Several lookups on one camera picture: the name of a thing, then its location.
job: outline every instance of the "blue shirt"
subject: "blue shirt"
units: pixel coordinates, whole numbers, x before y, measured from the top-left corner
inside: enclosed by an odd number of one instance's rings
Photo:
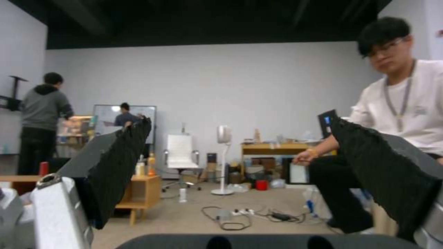
[[[127,113],[122,113],[115,118],[114,126],[124,126],[126,122],[131,121],[133,124],[138,122],[140,119],[137,116],[134,116]]]

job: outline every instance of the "black ceiling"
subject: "black ceiling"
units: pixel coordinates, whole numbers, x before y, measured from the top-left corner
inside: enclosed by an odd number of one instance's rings
[[[391,0],[10,0],[48,49],[355,40]]]

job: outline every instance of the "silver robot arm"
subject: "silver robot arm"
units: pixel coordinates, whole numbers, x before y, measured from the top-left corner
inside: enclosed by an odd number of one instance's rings
[[[0,248],[91,248],[93,231],[74,180],[46,175],[31,200],[23,205],[15,190],[0,191]]]

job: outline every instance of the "black hair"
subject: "black hair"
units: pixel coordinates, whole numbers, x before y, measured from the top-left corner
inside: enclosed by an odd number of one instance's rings
[[[129,104],[126,103],[126,102],[125,102],[125,103],[122,103],[122,104],[120,105],[120,108],[129,111]]]
[[[59,75],[58,73],[47,73],[45,74],[45,76],[43,76],[43,81],[46,84],[51,84],[51,85],[55,85],[57,83],[63,83],[63,77],[61,75]]]
[[[363,57],[368,56],[374,45],[384,45],[396,38],[403,38],[411,33],[409,24],[401,18],[383,17],[368,24],[358,37],[358,51]]]

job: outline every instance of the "white floor fan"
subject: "white floor fan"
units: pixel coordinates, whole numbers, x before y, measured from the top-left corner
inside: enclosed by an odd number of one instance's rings
[[[213,195],[231,195],[234,193],[233,190],[226,189],[225,187],[225,174],[226,174],[226,154],[228,153],[229,147],[231,146],[231,128],[227,125],[220,125],[217,127],[217,142],[219,144],[224,144],[223,155],[221,156],[221,179],[220,188],[211,191]]]

